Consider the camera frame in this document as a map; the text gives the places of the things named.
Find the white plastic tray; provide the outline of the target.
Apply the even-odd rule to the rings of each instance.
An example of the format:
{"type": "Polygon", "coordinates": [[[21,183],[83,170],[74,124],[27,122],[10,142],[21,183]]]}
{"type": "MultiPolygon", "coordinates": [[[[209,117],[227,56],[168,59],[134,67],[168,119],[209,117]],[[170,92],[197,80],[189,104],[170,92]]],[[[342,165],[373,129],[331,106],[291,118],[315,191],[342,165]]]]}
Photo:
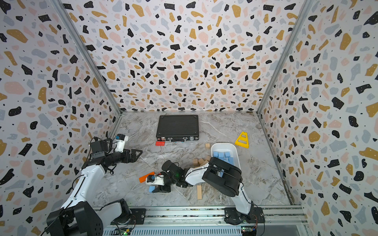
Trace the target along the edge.
{"type": "Polygon", "coordinates": [[[239,170],[241,169],[240,161],[237,153],[237,149],[235,145],[231,143],[216,143],[212,145],[211,147],[211,155],[213,157],[213,152],[217,151],[219,153],[219,157],[217,159],[220,159],[224,162],[229,163],[228,158],[224,157],[225,152],[230,152],[231,157],[234,158],[234,166],[237,167],[239,170]]]}

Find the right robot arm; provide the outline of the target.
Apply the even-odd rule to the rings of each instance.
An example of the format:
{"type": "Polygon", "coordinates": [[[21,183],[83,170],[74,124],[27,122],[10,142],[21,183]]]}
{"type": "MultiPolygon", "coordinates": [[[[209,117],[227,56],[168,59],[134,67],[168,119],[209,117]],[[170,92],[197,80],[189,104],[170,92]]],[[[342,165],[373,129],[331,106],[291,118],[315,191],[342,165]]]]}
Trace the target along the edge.
{"type": "Polygon", "coordinates": [[[257,207],[244,190],[242,171],[216,157],[212,157],[203,166],[186,169],[168,160],[163,164],[162,171],[156,175],[148,175],[145,183],[155,187],[154,193],[169,193],[173,185],[187,188],[207,183],[230,197],[235,204],[235,207],[224,210],[227,224],[238,225],[246,222],[256,226],[265,223],[262,208],[257,207]]]}

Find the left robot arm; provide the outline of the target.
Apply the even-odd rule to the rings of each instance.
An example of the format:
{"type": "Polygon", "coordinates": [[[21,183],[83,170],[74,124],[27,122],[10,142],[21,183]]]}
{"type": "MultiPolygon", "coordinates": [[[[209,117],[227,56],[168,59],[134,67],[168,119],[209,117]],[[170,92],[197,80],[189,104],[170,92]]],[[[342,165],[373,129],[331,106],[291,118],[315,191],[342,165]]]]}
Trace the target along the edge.
{"type": "Polygon", "coordinates": [[[52,236],[101,236],[109,225],[143,223],[144,209],[133,213],[124,199],[106,204],[96,211],[91,206],[98,185],[106,174],[113,174],[117,164],[135,163],[141,156],[138,149],[126,149],[128,136],[117,134],[115,139],[95,137],[81,174],[75,179],[72,193],[60,209],[47,217],[45,233],[52,236]]]}

